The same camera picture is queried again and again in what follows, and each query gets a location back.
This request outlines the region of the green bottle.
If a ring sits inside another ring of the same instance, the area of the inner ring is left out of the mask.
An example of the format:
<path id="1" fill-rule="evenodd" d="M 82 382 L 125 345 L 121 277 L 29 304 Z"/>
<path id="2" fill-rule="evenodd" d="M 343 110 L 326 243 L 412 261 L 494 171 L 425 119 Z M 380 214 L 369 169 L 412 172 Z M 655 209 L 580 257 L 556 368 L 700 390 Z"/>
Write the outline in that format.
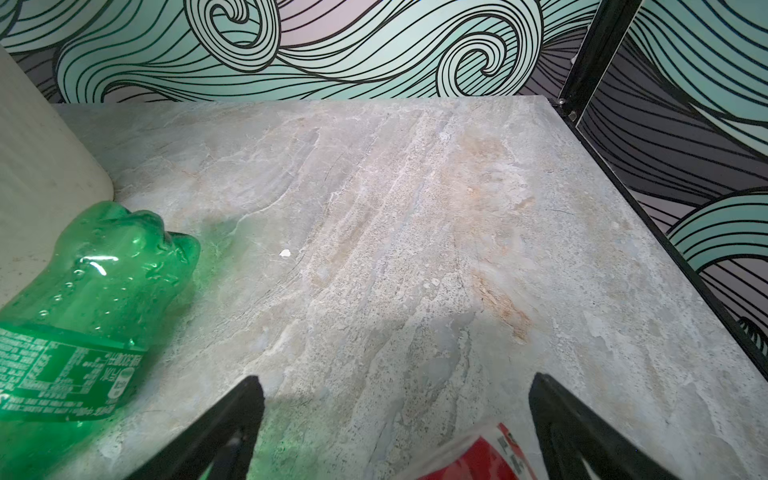
<path id="1" fill-rule="evenodd" d="M 48 266 L 1 310 L 1 418 L 108 417 L 159 341 L 201 254 L 147 210 L 104 201 L 80 213 Z"/>

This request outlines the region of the red label plastic bottle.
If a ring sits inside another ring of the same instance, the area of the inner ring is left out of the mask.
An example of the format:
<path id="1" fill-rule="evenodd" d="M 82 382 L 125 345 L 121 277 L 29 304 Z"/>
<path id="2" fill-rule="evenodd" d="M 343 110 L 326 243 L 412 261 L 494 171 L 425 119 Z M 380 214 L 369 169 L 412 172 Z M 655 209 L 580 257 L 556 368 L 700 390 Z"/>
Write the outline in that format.
<path id="1" fill-rule="evenodd" d="M 418 456 L 395 479 L 519 480 L 537 477 L 510 430 L 486 423 Z"/>

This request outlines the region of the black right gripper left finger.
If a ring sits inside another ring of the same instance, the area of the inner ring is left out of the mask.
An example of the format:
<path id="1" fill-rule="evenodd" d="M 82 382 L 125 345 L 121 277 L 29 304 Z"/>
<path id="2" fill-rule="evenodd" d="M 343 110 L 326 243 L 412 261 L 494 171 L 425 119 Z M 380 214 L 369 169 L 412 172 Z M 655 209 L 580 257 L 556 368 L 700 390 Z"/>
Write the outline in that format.
<path id="1" fill-rule="evenodd" d="M 259 378 L 248 376 L 129 477 L 244 479 L 264 412 Z"/>

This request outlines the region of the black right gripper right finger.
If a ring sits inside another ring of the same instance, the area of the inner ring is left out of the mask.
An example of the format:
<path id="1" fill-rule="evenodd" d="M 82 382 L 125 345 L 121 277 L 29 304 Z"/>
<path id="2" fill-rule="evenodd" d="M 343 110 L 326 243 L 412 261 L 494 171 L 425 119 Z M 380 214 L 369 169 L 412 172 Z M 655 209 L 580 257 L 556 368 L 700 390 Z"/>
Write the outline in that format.
<path id="1" fill-rule="evenodd" d="M 529 407 L 551 479 L 673 479 L 554 377 L 536 373 Z"/>

